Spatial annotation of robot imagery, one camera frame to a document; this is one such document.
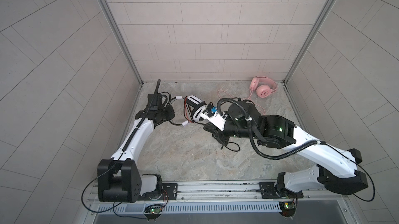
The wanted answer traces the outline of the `white black headphones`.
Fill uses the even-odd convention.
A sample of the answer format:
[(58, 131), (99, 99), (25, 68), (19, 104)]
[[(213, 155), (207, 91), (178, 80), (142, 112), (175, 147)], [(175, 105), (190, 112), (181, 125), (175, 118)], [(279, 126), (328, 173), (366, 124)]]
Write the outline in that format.
[(175, 123), (172, 120), (169, 120), (168, 122), (174, 126), (187, 126), (189, 123), (195, 123), (199, 125), (205, 125), (208, 126), (211, 123), (207, 122), (205, 123), (205, 119), (200, 116), (202, 111), (206, 108), (207, 104), (205, 101), (199, 99), (198, 97), (194, 95), (182, 97), (182, 96), (176, 96), (170, 100), (170, 105), (176, 101), (176, 100), (183, 100), (183, 115), (185, 117), (185, 121), (182, 123)]

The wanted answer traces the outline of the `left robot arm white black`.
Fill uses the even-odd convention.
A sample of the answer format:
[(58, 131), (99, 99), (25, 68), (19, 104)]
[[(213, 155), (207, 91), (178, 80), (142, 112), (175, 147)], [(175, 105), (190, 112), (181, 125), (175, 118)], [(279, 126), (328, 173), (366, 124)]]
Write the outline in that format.
[(162, 197), (161, 176), (141, 174), (136, 162), (155, 127), (174, 117), (172, 106), (159, 110), (141, 110), (136, 114), (134, 125), (124, 142), (109, 159), (101, 160), (97, 167), (99, 201), (134, 203)]

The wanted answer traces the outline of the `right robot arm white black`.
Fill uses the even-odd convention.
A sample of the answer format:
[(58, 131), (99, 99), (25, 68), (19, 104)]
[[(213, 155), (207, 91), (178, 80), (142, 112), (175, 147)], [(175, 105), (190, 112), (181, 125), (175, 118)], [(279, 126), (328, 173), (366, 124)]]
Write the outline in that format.
[(368, 187), (367, 174), (358, 169), (360, 151), (330, 146), (282, 116), (263, 116), (247, 100), (222, 98), (216, 106), (205, 105), (198, 115), (209, 121), (203, 129), (223, 146), (231, 137), (247, 138), (253, 150), (267, 160), (299, 154), (315, 163), (303, 171), (279, 173), (274, 185), (279, 195), (309, 189), (352, 195)]

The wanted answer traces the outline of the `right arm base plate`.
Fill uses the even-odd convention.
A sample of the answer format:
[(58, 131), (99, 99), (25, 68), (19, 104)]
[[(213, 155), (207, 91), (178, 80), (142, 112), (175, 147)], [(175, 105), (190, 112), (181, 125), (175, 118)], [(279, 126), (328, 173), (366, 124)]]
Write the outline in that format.
[(275, 181), (272, 182), (260, 182), (259, 190), (257, 192), (261, 193), (263, 199), (302, 199), (303, 193), (292, 192), (286, 189), (282, 184), (278, 184)]

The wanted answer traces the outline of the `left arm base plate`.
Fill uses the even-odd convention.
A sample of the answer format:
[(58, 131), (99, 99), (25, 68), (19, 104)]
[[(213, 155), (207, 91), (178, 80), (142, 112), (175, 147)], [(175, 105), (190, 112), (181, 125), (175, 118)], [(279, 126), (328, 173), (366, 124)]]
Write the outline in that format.
[(161, 190), (156, 189), (154, 192), (148, 192), (140, 195), (139, 201), (161, 201), (166, 200), (176, 200), (178, 192), (177, 183), (163, 183)]

